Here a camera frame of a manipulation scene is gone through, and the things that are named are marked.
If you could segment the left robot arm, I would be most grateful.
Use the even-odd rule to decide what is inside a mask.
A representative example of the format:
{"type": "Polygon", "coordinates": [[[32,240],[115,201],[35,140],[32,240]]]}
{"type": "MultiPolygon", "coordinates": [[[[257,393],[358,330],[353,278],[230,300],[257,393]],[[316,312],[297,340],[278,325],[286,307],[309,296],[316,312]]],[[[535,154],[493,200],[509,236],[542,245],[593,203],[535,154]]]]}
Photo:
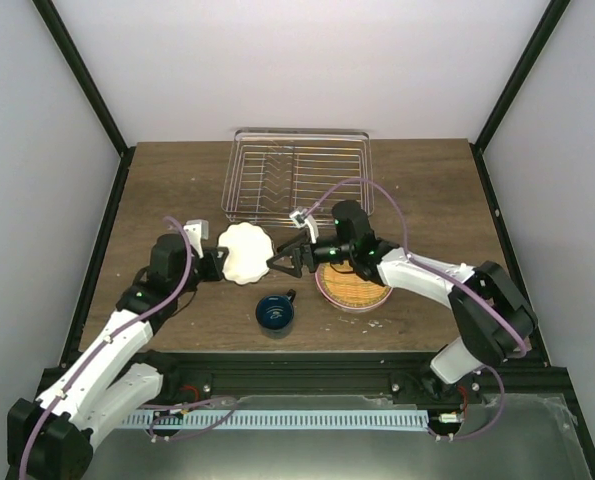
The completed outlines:
{"type": "Polygon", "coordinates": [[[173,402],[172,360],[144,347],[200,282],[220,281],[229,251],[202,248],[189,231],[160,236],[148,265],[123,292],[105,327],[61,377],[7,416],[7,460],[16,479],[80,479],[123,420],[154,400],[173,402]]]}

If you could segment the white scalloped bowl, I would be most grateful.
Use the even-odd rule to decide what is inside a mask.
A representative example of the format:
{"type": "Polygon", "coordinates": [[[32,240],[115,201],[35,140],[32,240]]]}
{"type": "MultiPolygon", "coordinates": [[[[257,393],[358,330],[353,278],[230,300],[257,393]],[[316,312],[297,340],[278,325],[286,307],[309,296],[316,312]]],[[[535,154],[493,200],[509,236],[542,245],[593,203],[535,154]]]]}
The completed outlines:
{"type": "Polygon", "coordinates": [[[267,261],[274,255],[271,237],[248,222],[231,224],[218,238],[218,246],[228,250],[223,265],[227,281],[244,286],[260,281],[270,270],[267,261]]]}

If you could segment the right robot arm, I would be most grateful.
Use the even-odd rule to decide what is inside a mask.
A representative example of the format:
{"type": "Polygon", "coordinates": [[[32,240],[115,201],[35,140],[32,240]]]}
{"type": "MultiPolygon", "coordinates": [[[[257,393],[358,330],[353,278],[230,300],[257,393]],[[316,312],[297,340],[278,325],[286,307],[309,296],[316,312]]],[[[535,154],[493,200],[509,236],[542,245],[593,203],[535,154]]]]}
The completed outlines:
{"type": "Polygon", "coordinates": [[[301,231],[277,248],[267,262],[270,269],[299,278],[304,270],[315,272],[322,264],[346,263],[364,281],[412,292],[452,312],[458,338],[420,373],[428,400],[445,402],[463,377],[527,354],[526,341],[538,321],[501,265],[448,264],[415,255],[378,237],[368,214],[354,200],[333,206],[335,233],[329,237],[316,235],[316,222],[304,209],[294,211],[291,219],[301,231]]]}

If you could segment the dark blue mug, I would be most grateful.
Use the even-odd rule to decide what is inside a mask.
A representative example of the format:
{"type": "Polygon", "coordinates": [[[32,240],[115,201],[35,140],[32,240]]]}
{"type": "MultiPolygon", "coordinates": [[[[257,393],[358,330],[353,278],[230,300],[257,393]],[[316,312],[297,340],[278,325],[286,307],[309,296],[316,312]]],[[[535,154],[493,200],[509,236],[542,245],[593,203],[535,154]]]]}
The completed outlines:
{"type": "Polygon", "coordinates": [[[283,295],[268,295],[256,305],[255,318],[260,331],[272,339],[285,338],[291,333],[296,291],[291,289],[283,295]]]}

